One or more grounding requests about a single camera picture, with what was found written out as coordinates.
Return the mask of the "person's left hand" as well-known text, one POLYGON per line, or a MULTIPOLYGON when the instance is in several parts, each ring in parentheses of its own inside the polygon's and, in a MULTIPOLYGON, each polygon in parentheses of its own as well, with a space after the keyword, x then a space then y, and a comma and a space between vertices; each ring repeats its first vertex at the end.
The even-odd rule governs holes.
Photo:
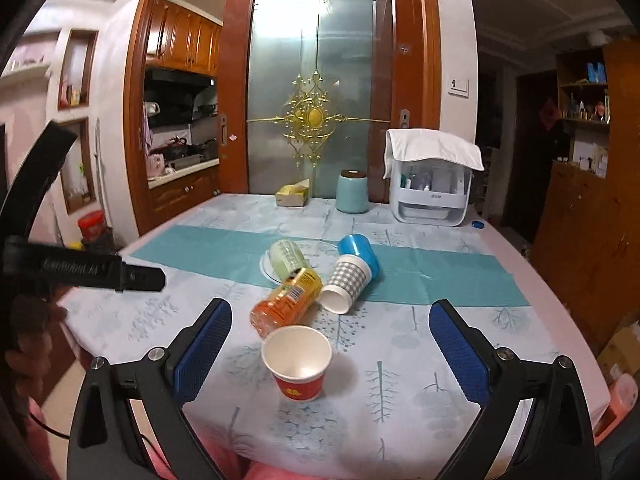
POLYGON ((17 296, 11 308, 11 327, 16 347, 4 354, 12 374, 13 388, 21 399, 35 399, 42 393, 50 372, 52 337, 50 328, 67 318, 67 310, 52 302, 17 296))

